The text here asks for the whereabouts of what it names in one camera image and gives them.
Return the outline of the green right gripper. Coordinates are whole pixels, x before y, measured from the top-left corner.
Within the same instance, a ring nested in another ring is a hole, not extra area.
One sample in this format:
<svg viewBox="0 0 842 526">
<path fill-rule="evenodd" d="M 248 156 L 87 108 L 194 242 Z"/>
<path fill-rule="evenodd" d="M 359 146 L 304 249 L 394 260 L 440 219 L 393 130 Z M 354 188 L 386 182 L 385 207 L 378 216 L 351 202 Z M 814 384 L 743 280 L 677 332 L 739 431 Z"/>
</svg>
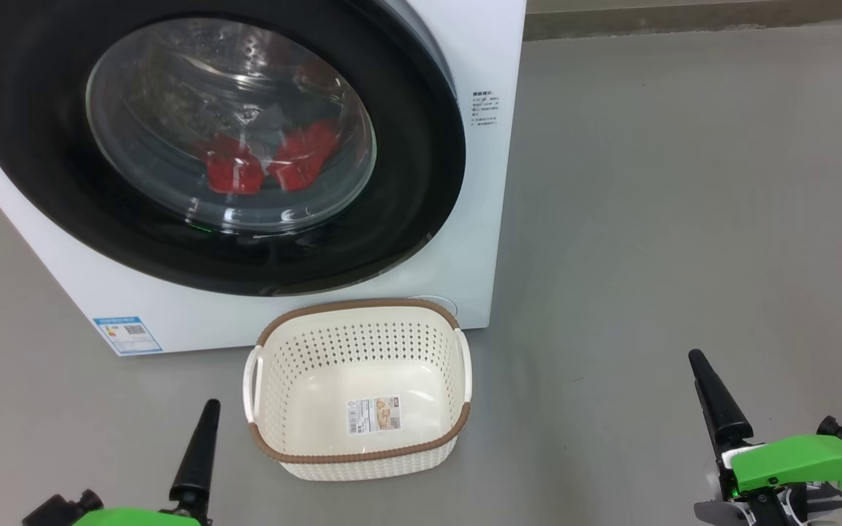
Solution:
<svg viewBox="0 0 842 526">
<path fill-rule="evenodd" d="M 801 434 L 746 445 L 751 423 L 702 350 L 688 352 L 699 405 L 716 457 L 709 476 L 714 500 L 693 513 L 709 525 L 810 525 L 838 505 L 842 487 L 842 440 Z"/>
</svg>

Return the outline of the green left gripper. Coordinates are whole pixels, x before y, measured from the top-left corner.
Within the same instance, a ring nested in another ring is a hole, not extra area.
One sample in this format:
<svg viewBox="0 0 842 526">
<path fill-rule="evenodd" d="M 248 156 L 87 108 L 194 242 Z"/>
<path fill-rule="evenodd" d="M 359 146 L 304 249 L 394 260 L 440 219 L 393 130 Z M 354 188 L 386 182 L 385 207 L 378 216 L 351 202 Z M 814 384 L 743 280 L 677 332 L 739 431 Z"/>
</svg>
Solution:
<svg viewBox="0 0 842 526">
<path fill-rule="evenodd" d="M 220 413 L 220 400 L 205 403 L 170 487 L 170 500 L 177 503 L 174 509 L 104 507 L 89 511 L 72 525 L 202 525 L 202 512 L 208 511 L 213 485 Z"/>
</svg>

